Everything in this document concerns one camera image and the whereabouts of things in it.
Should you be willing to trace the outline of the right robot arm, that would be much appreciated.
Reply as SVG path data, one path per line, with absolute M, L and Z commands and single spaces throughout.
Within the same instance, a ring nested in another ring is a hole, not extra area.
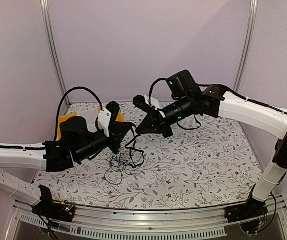
M 272 162 L 253 187 L 249 202 L 242 206 L 242 214 L 253 218 L 287 173 L 287 110 L 244 97 L 221 84 L 204 85 L 202 90 L 188 70 L 155 82 L 162 81 L 167 83 L 174 103 L 162 108 L 152 97 L 152 89 L 145 96 L 133 98 L 133 104 L 147 114 L 136 128 L 139 135 L 161 134 L 168 138 L 173 135 L 172 125 L 192 115 L 207 115 L 238 121 L 277 138 Z

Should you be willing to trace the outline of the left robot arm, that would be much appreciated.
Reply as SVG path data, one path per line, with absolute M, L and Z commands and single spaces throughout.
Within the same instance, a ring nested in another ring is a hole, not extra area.
M 38 206 L 47 217 L 58 213 L 51 191 L 45 186 L 20 180 L 4 169 L 27 168 L 57 173 L 95 157 L 106 148 L 116 154 L 132 124 L 109 120 L 96 132 L 90 132 L 86 119 L 74 116 L 62 122 L 59 128 L 60 140 L 18 146 L 0 144 L 0 191 L 33 207 Z

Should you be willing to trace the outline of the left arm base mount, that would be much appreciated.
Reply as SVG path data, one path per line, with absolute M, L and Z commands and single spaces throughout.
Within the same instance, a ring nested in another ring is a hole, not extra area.
M 40 202 L 32 206 L 32 213 L 48 219 L 71 223 L 76 212 L 76 204 L 67 200 L 56 202 L 51 190 L 43 185 L 38 188 L 41 192 Z

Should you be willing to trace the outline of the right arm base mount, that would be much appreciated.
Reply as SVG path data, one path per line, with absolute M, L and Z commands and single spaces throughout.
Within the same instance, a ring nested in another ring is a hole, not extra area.
M 266 221 L 268 209 L 266 202 L 249 198 L 246 203 L 228 206 L 224 217 L 228 223 L 240 223 L 241 230 L 248 235 L 257 234 Z

